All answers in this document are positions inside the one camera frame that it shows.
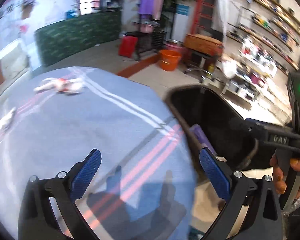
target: plastic bag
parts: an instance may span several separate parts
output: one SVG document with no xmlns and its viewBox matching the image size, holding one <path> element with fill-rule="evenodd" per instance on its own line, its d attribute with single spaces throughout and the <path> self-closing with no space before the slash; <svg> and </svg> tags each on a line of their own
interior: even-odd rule
<svg viewBox="0 0 300 240">
<path fill-rule="evenodd" d="M 299 208 L 299 207 L 300 207 L 300 197 L 295 200 L 295 202 L 291 205 L 290 208 L 288 208 L 286 211 L 282 211 L 282 215 L 283 216 L 287 216 L 290 213 L 292 213 L 295 210 L 297 210 L 297 208 Z"/>
<path fill-rule="evenodd" d="M 221 71 L 228 79 L 234 78 L 237 73 L 237 62 L 234 59 L 222 62 Z"/>
</svg>

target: wooden box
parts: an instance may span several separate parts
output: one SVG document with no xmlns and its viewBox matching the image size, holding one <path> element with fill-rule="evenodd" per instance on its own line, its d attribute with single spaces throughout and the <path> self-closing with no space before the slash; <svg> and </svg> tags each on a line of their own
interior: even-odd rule
<svg viewBox="0 0 300 240">
<path fill-rule="evenodd" d="M 200 34 L 187 34 L 184 46 L 211 56 L 221 55 L 223 50 L 221 41 Z"/>
</svg>

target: orange bucket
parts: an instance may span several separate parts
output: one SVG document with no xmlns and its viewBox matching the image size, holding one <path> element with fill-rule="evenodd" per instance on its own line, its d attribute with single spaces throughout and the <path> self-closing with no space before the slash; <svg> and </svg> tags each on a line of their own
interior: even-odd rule
<svg viewBox="0 0 300 240">
<path fill-rule="evenodd" d="M 160 50 L 160 55 L 159 66 L 166 71 L 174 71 L 182 57 L 181 53 L 169 49 Z"/>
</svg>

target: poster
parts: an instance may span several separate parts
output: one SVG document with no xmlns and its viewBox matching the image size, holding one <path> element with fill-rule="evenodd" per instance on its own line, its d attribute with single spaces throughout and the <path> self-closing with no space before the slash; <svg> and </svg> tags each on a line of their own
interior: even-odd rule
<svg viewBox="0 0 300 240">
<path fill-rule="evenodd" d="M 34 32 L 66 19 L 78 0 L 6 0 L 0 8 L 0 50 L 16 39 L 26 46 L 31 69 L 41 66 Z"/>
</svg>

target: metal screw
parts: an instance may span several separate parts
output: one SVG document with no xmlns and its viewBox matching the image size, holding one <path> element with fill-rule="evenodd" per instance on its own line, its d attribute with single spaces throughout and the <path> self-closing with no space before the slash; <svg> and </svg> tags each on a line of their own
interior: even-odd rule
<svg viewBox="0 0 300 240">
<path fill-rule="evenodd" d="M 64 171 L 58 173 L 58 178 L 59 179 L 63 179 L 65 176 L 67 176 L 67 173 L 64 172 Z"/>
<path fill-rule="evenodd" d="M 270 177 L 269 175 L 266 175 L 266 176 L 265 176 L 265 180 L 266 180 L 266 181 L 271 181 L 272 179 L 271 179 L 271 177 Z"/>
<path fill-rule="evenodd" d="M 242 177 L 242 173 L 240 171 L 235 171 L 234 172 L 234 175 L 237 177 L 237 178 L 241 178 Z"/>
<path fill-rule="evenodd" d="M 32 175 L 29 179 L 30 182 L 34 182 L 37 179 L 37 176 Z"/>
</svg>

